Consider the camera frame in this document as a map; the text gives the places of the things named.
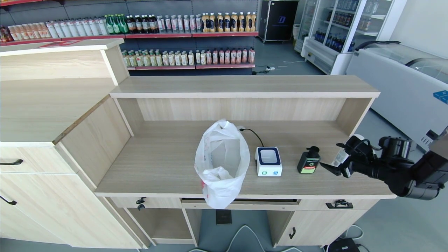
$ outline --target power adapter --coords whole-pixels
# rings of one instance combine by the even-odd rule
[[[328,250],[327,246],[323,249],[328,252],[360,252],[352,238],[339,239],[328,245]]]

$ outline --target white wall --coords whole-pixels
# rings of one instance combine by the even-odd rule
[[[448,58],[448,0],[408,0],[391,40]]]

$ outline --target checkout counter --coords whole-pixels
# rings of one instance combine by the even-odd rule
[[[209,207],[194,156],[203,132],[222,118],[279,149],[282,176],[258,177],[252,158],[227,207],[267,211],[274,247],[330,244],[380,199],[396,197],[362,174],[345,179],[319,166],[313,174],[296,168],[312,145],[330,163],[336,143],[355,132],[379,96],[361,79],[129,77],[122,42],[1,47],[8,66],[1,83],[2,237],[84,248],[197,246]],[[55,59],[59,71],[48,67]],[[10,74],[19,68],[20,75]],[[245,139],[254,155],[258,139]],[[326,205],[341,199],[353,208]]]

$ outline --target counter top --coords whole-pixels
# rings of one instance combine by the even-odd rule
[[[2,81],[0,142],[51,142],[113,88],[109,78]]]
[[[73,52],[90,50],[107,50],[124,43],[123,39],[88,39],[59,42],[44,42],[20,44],[0,47],[0,57],[13,55],[28,55],[47,52]]]
[[[233,75],[128,77],[112,98],[376,98],[353,75]]]
[[[95,190],[97,196],[201,198],[201,180],[194,157],[211,121],[144,122]],[[322,162],[330,163],[348,136],[331,121],[234,121],[251,128],[265,146],[279,148],[281,177],[258,177],[254,152],[260,146],[251,132],[243,132],[251,154],[250,166],[238,198],[250,199],[390,199],[396,196],[382,181],[362,174],[335,176],[323,167],[299,174],[297,163],[306,147],[318,146]]]

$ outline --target chest freezer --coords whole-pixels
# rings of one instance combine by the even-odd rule
[[[347,74],[378,89],[372,109],[423,149],[448,125],[447,59],[397,41],[371,41],[356,49]]]

